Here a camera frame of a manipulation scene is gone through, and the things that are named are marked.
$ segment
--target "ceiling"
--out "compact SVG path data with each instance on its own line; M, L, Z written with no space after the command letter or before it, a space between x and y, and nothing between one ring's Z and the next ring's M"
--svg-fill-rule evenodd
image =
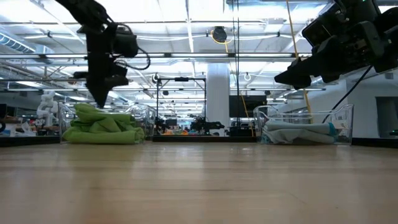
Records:
M42 0L44 9L37 7L30 0L0 1L0 27L4 32L13 35L27 45L44 45L55 54L85 54L85 36L76 34L80 28L70 13L54 0ZM194 53L225 53L293 52L292 33L285 1L242 1L232 9L231 1L223 0L97 0L102 4L110 17L116 22L128 25L138 37L139 46L147 52L194 52ZM294 1L289 4L292 16L293 36L296 38L297 50L300 53L311 52L310 44L300 36L301 30L318 16L326 6L326 1ZM224 26L231 42L225 46L217 44L208 34L214 26ZM233 41L235 30L239 28L239 40ZM18 54L15 50L0 45L2 54ZM239 63L239 83L243 87L277 88L274 76L283 72L290 61L273 59L271 61L251 60ZM6 60L14 66L22 67L33 73L31 78L44 77L52 73L51 78L69 78L76 71L85 71L87 66L72 66L72 60L54 60L53 64L37 63L33 60ZM132 59L132 63L145 63L144 59ZM155 58L152 65L142 72L130 70L128 77L130 88L150 88L155 73L161 77L206 77L207 65L211 60L195 60L187 58L172 60ZM229 63L231 74L236 73L234 61ZM3 78L11 75L0 73ZM26 73L14 74L14 77L28 78ZM231 76L231 86L235 79ZM83 83L66 82L41 83L52 88L84 88ZM171 87L197 87L191 83L168 83ZM21 85L20 88L32 88ZM110 101L139 101L151 98L138 91L117 92L120 98L110 97ZM173 93L169 97L203 97L202 91ZM74 92L63 92L61 95L76 95ZM87 94L78 96L91 99Z

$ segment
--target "yellow cable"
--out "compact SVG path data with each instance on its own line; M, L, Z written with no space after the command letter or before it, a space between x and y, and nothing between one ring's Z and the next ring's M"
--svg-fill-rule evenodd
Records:
M244 102L243 95L241 95L241 96L242 96L242 101L243 101L244 111L246 112L246 116L248 117L248 120L249 120L250 129L251 129L251 136L252 136L252 137L254 137L254 131L253 131L253 127L251 126L250 119L249 119L249 113L248 113L248 110L246 109L246 104L245 104L245 102Z
M299 57L299 53L297 52L296 40L294 37L294 31L293 31L293 22L292 22L292 17L290 16L289 0L286 0L286 6L287 6L287 14L289 15L290 31L292 33L292 38L293 38L294 54L297 59ZM307 91L304 90L303 92L304 92L305 104L307 105L308 112L311 113L311 105L310 105L310 101L308 100Z
M213 30L210 32L210 37L214 40L214 42L216 42L217 44L229 44L229 43L231 43L232 42L232 40L230 40L229 42L224 42L224 43L221 43L221 42L218 42L216 39L214 39L214 37L213 37Z

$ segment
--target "wooden surface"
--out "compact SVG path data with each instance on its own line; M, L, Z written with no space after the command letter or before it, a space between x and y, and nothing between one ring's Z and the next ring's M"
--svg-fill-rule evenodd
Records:
M0 223L397 223L398 151L228 143L0 150Z

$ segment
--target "fabric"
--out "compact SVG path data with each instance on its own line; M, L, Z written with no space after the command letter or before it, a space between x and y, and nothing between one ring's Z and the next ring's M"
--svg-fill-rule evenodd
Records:
M145 138L130 114L105 113L89 104L75 105L78 119L71 122L63 138L72 143L134 144Z
M262 133L272 143L297 144L322 143L333 144L337 130L331 123L326 124L292 124L281 121L268 121Z

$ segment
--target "wall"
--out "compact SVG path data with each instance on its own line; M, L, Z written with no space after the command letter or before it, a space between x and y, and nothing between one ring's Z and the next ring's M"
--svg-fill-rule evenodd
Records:
M19 93L0 93L0 103L7 106L36 110L40 104L40 96L36 93L27 92L27 97L19 96Z
M386 80L379 75L361 82L348 96L348 103L354 104L354 138L379 138L377 126L376 97L398 96L398 77Z
M346 94L346 80L340 80L337 85L328 85L325 88L325 91L308 92L308 100L310 102L312 112L331 110L344 94ZM347 99L341 102L338 108L346 104L348 104ZM305 100L289 100L286 105L277 105L276 108L279 112L284 113L304 108L306 106ZM320 123L323 119L324 118L316 117L313 122Z

